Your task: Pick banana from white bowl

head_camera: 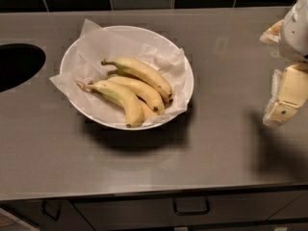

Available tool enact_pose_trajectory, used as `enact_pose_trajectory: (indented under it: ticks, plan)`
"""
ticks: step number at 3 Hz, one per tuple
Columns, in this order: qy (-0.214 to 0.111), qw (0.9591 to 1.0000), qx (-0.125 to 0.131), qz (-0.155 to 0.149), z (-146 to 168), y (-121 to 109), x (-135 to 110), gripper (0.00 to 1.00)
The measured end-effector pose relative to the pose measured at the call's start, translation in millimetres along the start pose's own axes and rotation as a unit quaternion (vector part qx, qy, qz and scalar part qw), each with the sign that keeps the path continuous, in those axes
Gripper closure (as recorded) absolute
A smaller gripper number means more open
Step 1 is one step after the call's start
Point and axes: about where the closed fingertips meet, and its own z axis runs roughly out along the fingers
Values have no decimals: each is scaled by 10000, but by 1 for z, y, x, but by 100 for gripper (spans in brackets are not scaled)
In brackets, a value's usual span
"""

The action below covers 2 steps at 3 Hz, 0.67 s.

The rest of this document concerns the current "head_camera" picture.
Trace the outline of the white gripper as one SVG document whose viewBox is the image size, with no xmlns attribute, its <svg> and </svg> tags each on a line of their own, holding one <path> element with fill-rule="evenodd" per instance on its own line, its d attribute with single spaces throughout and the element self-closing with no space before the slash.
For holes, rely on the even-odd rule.
<svg viewBox="0 0 308 231">
<path fill-rule="evenodd" d="M 266 44 L 277 44 L 280 55 L 294 62 L 283 71 L 274 70 L 271 99 L 263 123 L 278 127 L 287 123 L 308 100 L 308 0 L 297 0 L 283 21 L 271 25 L 261 36 Z"/>
</svg>

